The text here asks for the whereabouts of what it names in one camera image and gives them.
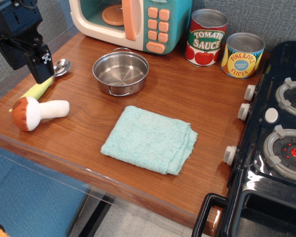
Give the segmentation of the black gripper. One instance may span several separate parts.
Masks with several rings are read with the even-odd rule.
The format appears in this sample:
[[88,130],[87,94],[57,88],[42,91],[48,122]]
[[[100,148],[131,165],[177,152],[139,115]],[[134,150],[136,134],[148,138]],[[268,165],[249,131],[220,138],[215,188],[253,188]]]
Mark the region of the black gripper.
[[0,0],[0,53],[13,70],[27,64],[36,83],[42,84],[54,69],[49,48],[37,31],[42,22],[37,4],[37,0]]

